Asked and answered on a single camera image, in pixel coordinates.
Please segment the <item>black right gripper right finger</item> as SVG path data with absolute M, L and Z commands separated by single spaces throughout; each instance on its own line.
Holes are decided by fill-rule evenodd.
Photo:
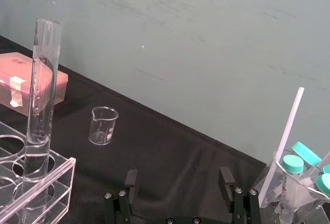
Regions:
M 244 190 L 238 186 L 229 167 L 220 167 L 218 185 L 232 215 L 232 223 L 261 224 L 259 192 L 256 189 Z

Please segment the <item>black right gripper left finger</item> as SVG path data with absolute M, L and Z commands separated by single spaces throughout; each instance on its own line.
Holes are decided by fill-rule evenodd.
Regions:
M 104 194 L 104 223 L 133 223 L 133 202 L 138 193 L 138 170 L 130 169 L 124 189 Z

